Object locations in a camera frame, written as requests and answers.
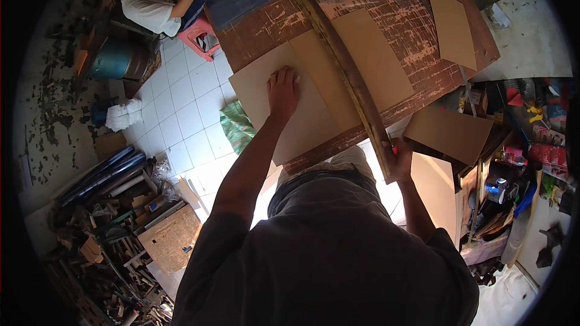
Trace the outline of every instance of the wooden table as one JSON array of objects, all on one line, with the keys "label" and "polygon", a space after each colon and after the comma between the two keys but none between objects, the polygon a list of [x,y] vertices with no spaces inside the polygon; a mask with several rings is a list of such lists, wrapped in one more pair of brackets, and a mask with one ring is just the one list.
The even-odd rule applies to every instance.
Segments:
[{"label": "wooden table", "polygon": [[[465,6],[475,47],[477,69],[499,58],[495,41],[475,3]],[[420,0],[318,0],[330,19],[366,8],[395,51],[415,94],[381,113],[385,127],[401,120],[463,83],[459,67],[439,57],[435,23]],[[294,0],[275,0],[234,25],[216,31],[234,73],[312,26]],[[476,72],[465,68],[468,78]],[[362,125],[296,157],[284,168],[289,174],[323,161],[366,139]]]}]

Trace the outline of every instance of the blue container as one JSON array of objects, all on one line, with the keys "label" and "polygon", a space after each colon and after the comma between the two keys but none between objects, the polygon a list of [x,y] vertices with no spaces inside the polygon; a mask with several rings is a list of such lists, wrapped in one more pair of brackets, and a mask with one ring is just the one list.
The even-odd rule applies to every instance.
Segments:
[{"label": "blue container", "polygon": [[119,80],[125,76],[132,57],[131,43],[109,37],[93,62],[89,77]]}]

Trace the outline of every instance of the pile of wood scraps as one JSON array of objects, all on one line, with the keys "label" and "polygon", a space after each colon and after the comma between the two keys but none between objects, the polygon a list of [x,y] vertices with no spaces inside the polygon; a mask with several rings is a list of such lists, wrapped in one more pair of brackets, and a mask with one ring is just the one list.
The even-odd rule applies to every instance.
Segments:
[{"label": "pile of wood scraps", "polygon": [[[127,156],[134,152],[130,146]],[[154,262],[166,273],[187,265],[201,228],[199,199],[183,180],[174,186],[154,176],[156,159],[132,164],[87,196],[75,193],[85,191],[87,179],[100,179],[94,171],[122,162],[112,161],[117,155],[57,197],[70,201],[54,205],[50,224],[62,246],[48,257],[47,271],[63,299],[95,324],[169,325],[175,292],[150,269]]]}]

